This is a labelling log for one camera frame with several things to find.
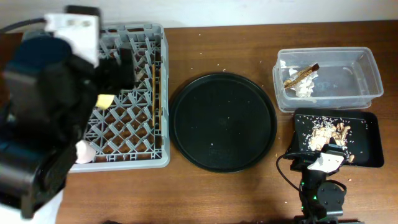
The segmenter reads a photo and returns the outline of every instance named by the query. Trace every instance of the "round tray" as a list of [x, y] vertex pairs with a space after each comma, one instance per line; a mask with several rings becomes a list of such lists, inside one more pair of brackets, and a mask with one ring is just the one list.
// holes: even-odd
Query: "round tray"
[[264, 91], [239, 75], [216, 73], [188, 84], [173, 100], [170, 137], [193, 164], [236, 172], [267, 154], [277, 131]]

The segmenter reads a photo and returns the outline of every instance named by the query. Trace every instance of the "wooden tabletop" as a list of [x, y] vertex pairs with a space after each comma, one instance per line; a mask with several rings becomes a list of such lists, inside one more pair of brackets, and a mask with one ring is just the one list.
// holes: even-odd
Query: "wooden tabletop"
[[[303, 47], [372, 50], [384, 94], [366, 111], [379, 119], [385, 164], [378, 169], [344, 167], [332, 178], [348, 187], [342, 219], [398, 223], [398, 21], [165, 32], [169, 42], [169, 97], [187, 80], [206, 73], [225, 69], [248, 77], [263, 87], [277, 112], [278, 131], [271, 151], [256, 166], [233, 174], [200, 169], [173, 144], [170, 164], [162, 169], [70, 174], [57, 223], [277, 223], [301, 215], [299, 194], [275, 168], [275, 154], [283, 154], [292, 139], [293, 121], [291, 113], [281, 113], [277, 107], [272, 68], [280, 49]], [[10, 58], [18, 41], [14, 35], [0, 37], [0, 65]], [[289, 171], [290, 163], [281, 161], [280, 165], [298, 184], [301, 174]]]

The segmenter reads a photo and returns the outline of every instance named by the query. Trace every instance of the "white backdrop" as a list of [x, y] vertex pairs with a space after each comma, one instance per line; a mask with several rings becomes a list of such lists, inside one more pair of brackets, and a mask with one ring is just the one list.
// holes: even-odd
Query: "white backdrop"
[[0, 26], [61, 12], [66, 4], [100, 7], [105, 24], [164, 27], [398, 19], [398, 0], [0, 0]]

